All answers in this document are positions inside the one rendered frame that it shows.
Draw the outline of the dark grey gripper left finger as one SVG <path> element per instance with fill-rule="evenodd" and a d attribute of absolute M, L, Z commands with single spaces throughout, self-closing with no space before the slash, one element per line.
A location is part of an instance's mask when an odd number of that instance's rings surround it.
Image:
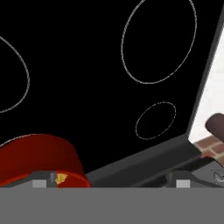
<path fill-rule="evenodd" d="M 7 187 L 53 188 L 56 187 L 55 171 L 35 171 L 26 178 L 7 184 Z"/>

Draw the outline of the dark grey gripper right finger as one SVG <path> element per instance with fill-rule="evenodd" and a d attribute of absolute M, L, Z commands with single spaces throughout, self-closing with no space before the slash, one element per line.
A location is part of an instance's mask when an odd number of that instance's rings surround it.
<path fill-rule="evenodd" d="M 196 178 L 189 171 L 171 171 L 166 175 L 168 188 L 203 188 L 215 187 L 215 184 Z"/>

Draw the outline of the red pot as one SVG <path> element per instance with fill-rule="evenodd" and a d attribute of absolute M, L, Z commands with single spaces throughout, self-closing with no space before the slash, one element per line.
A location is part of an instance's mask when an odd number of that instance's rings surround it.
<path fill-rule="evenodd" d="M 62 137 L 32 134 L 0 146 L 0 186 L 34 172 L 56 172 L 57 187 L 90 187 L 74 146 Z"/>

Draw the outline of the grey stove knob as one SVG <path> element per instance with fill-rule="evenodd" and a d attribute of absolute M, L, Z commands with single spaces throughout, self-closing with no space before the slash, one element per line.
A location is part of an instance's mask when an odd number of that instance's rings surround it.
<path fill-rule="evenodd" d="M 224 183 L 224 175 L 218 170 L 213 172 L 213 179 L 216 183 Z"/>

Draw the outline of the dark brown rounded object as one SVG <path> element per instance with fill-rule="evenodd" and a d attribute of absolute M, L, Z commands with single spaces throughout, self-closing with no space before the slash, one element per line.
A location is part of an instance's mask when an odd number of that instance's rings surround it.
<path fill-rule="evenodd" d="M 224 141 L 224 115 L 216 113 L 206 121 L 206 129 L 214 136 Z"/>

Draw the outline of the black hob with grey frame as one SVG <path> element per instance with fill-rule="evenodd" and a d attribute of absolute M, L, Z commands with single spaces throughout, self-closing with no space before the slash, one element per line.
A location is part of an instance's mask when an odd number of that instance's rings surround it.
<path fill-rule="evenodd" d="M 62 137 L 91 186 L 142 186 L 189 140 L 224 0 L 0 0 L 0 146 Z"/>

